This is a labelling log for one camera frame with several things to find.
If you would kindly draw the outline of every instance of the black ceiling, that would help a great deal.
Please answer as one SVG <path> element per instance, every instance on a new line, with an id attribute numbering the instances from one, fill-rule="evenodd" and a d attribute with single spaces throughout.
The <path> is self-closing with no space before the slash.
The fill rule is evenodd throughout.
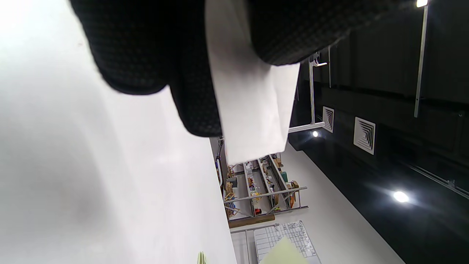
<path id="1" fill-rule="evenodd" d="M 351 32 L 320 52 L 314 69 L 316 120 L 333 108 L 334 131 L 290 134 L 407 264 L 467 263 L 469 200 L 409 166 L 469 190 L 469 1 L 428 7 L 422 97 L 414 117 L 423 8 Z M 302 64 L 291 127 L 310 117 Z M 355 117 L 376 124 L 371 155 L 353 145 Z M 404 189 L 413 203 L 389 195 Z"/>

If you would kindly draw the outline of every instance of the ceiling track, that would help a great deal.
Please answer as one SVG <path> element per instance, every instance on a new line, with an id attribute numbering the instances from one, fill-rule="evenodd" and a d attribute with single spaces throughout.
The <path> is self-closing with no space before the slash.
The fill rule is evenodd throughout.
<path id="1" fill-rule="evenodd" d="M 459 194 L 460 196 L 466 198 L 469 200 L 469 192 L 456 186 L 456 182 L 454 180 L 446 180 L 446 179 L 443 179 L 429 171 L 427 171 L 426 169 L 422 168 L 422 167 L 419 167 L 417 165 L 412 165 L 412 164 L 409 164 L 409 163 L 406 163 L 404 161 L 399 161 L 401 164 L 403 164 L 404 166 L 408 167 L 409 169 L 431 179 L 432 181 L 444 186 L 445 188 L 448 188 L 450 190 L 452 190 L 453 192 Z"/>

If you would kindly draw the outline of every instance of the light fixture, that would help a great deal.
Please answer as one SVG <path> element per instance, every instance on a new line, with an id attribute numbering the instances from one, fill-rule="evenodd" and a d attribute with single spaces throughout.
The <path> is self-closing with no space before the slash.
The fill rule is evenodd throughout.
<path id="1" fill-rule="evenodd" d="M 427 4 L 428 4 L 428 0 L 417 0 L 417 7 L 418 8 L 426 6 Z"/>
<path id="2" fill-rule="evenodd" d="M 407 194 L 401 192 L 401 191 L 397 191 L 393 194 L 393 197 L 394 199 L 396 199 L 396 201 L 398 202 L 408 202 L 409 201 L 409 197 L 407 196 Z"/>

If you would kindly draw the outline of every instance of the black fabric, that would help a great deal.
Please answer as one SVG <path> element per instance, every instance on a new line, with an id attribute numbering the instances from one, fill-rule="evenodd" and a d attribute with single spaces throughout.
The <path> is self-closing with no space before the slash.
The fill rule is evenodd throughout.
<path id="1" fill-rule="evenodd" d="M 414 0 L 253 0 L 251 38 L 264 62 L 294 64 Z"/>
<path id="2" fill-rule="evenodd" d="M 176 76 L 170 83 L 186 129 L 201 137 L 221 136 L 217 101 L 205 41 L 205 1 L 187 1 L 174 14 L 172 39 L 177 52 Z"/>
<path id="3" fill-rule="evenodd" d="M 151 94 L 169 81 L 168 28 L 158 1 L 72 0 L 96 65 L 114 89 Z"/>
<path id="4" fill-rule="evenodd" d="M 409 0 L 252 0 L 251 36 L 273 65 L 301 61 L 350 28 Z M 205 41 L 205 0 L 71 0 L 103 79 L 122 93 L 171 86 L 186 129 L 221 136 Z"/>

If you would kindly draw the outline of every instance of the air vent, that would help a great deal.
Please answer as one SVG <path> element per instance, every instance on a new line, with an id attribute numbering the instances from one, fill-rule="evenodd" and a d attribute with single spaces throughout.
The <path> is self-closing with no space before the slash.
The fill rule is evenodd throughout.
<path id="1" fill-rule="evenodd" d="M 334 109 L 323 106 L 323 121 L 325 123 L 324 129 L 333 133 L 334 132 Z"/>
<path id="2" fill-rule="evenodd" d="M 375 155 L 375 131 L 375 123 L 355 117 L 353 144 L 371 155 Z"/>

